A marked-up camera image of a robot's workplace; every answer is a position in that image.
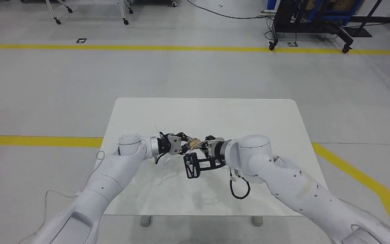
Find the black cable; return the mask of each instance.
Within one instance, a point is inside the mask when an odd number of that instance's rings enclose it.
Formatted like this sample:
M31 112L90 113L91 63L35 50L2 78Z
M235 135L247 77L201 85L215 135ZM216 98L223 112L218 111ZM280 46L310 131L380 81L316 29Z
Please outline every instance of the black cable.
M265 17L269 17L270 15L257 15L256 17L233 17L233 16L228 16L228 15L223 15L221 13L217 13L217 12L214 12L214 11L211 11L210 9L205 9L201 6L198 6L196 4L194 4L193 2L191 2L190 0L187 0L190 4L192 4L193 6L195 7L198 7L200 9L203 9L203 10L206 10L210 13L214 13L216 15L219 15L219 16L223 16L223 17L226 17L226 18L231 18L231 19L237 19L237 20L251 20L251 19L262 19L262 18L265 18Z
M229 185L230 185L230 192L232 193L232 195L233 195L236 199L242 200L242 199L246 198L246 197L249 195L249 193L250 193L250 185L249 185L249 182L247 182L243 177L237 176L237 177L239 177L240 179L243 179L243 180L246 182L246 185L248 186L248 191L246 192L246 194L245 194L244 196L236 196L236 195L234 194L234 191L233 191L233 181L232 181L232 177L233 177L233 175L232 175L232 169L230 169L230 182L229 182Z

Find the caster wheel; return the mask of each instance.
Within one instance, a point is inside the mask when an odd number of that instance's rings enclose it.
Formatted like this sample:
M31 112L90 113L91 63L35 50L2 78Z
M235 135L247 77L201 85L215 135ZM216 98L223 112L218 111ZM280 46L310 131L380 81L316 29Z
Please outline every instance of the caster wheel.
M342 49L342 53L345 54L345 53L347 53L347 52L349 52L349 48L343 48L343 49Z

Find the cable on floor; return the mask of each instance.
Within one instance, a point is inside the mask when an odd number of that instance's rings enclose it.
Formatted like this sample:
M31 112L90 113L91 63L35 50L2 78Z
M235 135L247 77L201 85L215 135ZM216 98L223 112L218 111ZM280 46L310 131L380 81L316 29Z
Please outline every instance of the cable on floor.
M191 2L190 0L187 0L187 2L189 2L190 4L192 4L193 6L195 7L198 7L200 9L203 9L203 10L206 10L210 13L214 13L216 15L219 15L219 16L222 16L222 17L226 17L226 18L231 18L231 19L236 19L236 20L252 20L252 19L262 19L262 18L265 18L265 17L271 17L272 15L257 15L255 17L234 17L234 16L228 16L228 15L223 15L221 13L217 13L217 12L214 12L210 9L206 9L206 8L203 8L201 6L198 6L196 5L195 3Z

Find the white cable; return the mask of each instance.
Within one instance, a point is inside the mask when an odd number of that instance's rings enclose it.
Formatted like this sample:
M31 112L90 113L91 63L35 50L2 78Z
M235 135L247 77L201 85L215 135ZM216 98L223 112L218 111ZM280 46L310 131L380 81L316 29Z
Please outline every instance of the white cable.
M99 157L98 157L99 153L103 153L103 157L99 158ZM100 151L98 151L98 152L96 153L96 158L97 158L97 160L100 160L100 163L99 163L99 165L92 171L92 173L89 175L89 177L88 177L88 179L87 179L87 181L86 181L86 183L85 183L83 189L85 188L85 186L87 186L88 181L90 180L90 177L92 176L92 174L93 174L93 173L100 167L100 165L102 164L102 162L103 162L103 160L104 160L104 157L105 157L105 152L104 152L104 151L101 151L101 150L100 150ZM47 209L48 209L48 193L49 193L49 192L54 192L54 193L56 193L56 194L58 194L58 195L64 196L65 198L76 198L76 197L79 196L79 194L76 194L76 195L74 195L74 196L68 196L68 195L62 194L62 193L60 193L60 192L58 192L58 191L55 191L55 190L48 190L48 191L44 194L44 214L43 214L43 222L42 222L42 224L39 226L39 228L38 228L34 233L29 234L27 237L21 239L21 240L18 242L18 244L22 243L25 239L28 239L28 238L30 238L30 237L36 235L36 234L38 233L38 231L40 231L40 229L41 229L41 228L43 227L43 225L46 223L46 216L47 216Z

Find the table leg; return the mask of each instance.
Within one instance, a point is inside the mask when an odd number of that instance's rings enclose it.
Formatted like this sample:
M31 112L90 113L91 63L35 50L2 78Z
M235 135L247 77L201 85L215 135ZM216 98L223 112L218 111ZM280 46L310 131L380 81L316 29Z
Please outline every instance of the table leg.
M142 227L148 227L149 225L151 225L151 222L152 222L152 216L150 216L150 215L142 215L141 216L140 225Z
M253 226L260 227L263 225L263 217L261 216L252 216L250 222Z

